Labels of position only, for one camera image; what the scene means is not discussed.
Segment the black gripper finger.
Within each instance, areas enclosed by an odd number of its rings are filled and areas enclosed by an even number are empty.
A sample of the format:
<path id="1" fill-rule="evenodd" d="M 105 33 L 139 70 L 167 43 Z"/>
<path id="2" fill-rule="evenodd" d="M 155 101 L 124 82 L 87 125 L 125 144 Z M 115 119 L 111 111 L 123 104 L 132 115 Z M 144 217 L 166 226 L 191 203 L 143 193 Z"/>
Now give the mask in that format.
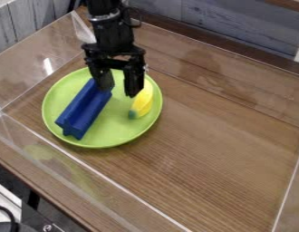
<path id="1" fill-rule="evenodd" d="M 144 65 L 140 63 L 127 63 L 124 65 L 124 93 L 135 98 L 144 88 Z"/>
<path id="2" fill-rule="evenodd" d="M 89 72 L 101 91 L 111 90 L 115 86 L 115 80 L 109 68 L 91 67 Z"/>

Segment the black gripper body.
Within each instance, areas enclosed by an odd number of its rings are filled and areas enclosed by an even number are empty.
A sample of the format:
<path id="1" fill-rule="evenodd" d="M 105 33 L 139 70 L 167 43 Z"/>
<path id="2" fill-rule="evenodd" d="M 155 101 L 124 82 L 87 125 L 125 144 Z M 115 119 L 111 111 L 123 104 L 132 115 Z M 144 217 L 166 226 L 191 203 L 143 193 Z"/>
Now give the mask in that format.
<path id="1" fill-rule="evenodd" d="M 135 45 L 135 24 L 128 12 L 91 13 L 93 42 L 85 42 L 85 63 L 91 72 L 120 69 L 128 72 L 145 71 L 145 50 Z"/>

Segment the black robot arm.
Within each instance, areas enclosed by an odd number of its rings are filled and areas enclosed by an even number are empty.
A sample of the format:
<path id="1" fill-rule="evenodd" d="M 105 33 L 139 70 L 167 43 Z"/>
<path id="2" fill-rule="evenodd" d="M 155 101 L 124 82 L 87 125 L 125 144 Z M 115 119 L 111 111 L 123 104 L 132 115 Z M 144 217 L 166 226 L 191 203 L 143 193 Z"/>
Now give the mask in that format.
<path id="1" fill-rule="evenodd" d="M 123 0 L 87 0 L 88 21 L 93 26 L 93 43 L 84 43 L 85 64 L 97 83 L 107 91 L 113 88 L 111 70 L 124 72 L 124 93 L 135 98 L 144 89 L 145 50 L 135 45 L 129 9 Z"/>

